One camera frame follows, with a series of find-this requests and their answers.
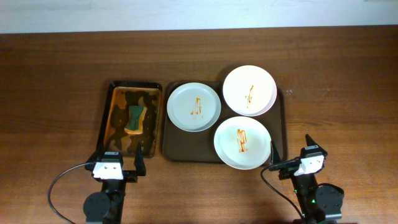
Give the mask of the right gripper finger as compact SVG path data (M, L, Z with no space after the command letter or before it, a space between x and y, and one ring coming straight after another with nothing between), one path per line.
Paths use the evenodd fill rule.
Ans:
M317 145L316 142L310 137L309 134L305 135L305 140L306 140L306 143L307 143L308 147Z
M278 150L275 146L275 143L271 141L271 161L270 165L279 164L281 162Z

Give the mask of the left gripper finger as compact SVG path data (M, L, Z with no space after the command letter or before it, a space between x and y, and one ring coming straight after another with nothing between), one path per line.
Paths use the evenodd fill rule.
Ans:
M144 164L144 158L142 156L142 146L141 143L138 142L136 153L134 157L134 166L136 168L137 176L146 176L146 166Z
M92 155L88 158L86 162L89 163L89 162L99 161L103 157L103 154L104 154L104 146L103 144L98 144L96 146L95 151L92 153Z

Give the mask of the white plate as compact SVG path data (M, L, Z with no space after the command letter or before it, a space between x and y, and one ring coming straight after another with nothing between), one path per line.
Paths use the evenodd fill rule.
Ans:
M215 131L213 144L227 165L251 170L263 165L271 154L271 136L263 124L245 116L223 121Z

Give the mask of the green yellow sponge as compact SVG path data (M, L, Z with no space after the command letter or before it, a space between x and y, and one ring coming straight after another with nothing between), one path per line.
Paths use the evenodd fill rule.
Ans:
M145 119L147 108L145 106L129 106L129 120L125 125L124 130L128 134L138 135L144 132L143 123Z

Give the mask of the pink plate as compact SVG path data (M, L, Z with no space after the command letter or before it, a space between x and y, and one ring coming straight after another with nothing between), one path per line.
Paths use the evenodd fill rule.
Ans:
M259 116L269 111L277 98L277 86L269 72L254 65L232 70L224 80L227 105L243 116Z

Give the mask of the pale green plate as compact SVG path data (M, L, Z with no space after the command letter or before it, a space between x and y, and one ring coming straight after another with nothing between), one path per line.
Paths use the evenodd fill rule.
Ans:
M211 87L198 82L178 86L167 101L167 115L181 130L200 132L210 128L221 114L221 100Z

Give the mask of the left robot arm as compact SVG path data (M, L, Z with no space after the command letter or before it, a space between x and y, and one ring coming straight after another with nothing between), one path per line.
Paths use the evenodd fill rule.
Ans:
M134 156L134 170L123 170L123 155L105 151L102 146L88 160L86 168L92 171L95 180L102 183L99 192L89 195L83 212L87 223L121 223L126 185L136 183L138 177L146 175L142 146L138 144Z

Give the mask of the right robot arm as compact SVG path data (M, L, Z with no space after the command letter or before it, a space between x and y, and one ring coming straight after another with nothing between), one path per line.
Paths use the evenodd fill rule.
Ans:
M329 183L318 183L315 175L325 166L328 153L309 134L305 135L306 146L300 155L289 161L279 162L276 149L273 149L272 164L267 170L279 173L279 179L292 181L299 206L299 219L294 223L336 223L342 218L341 208L344 190Z

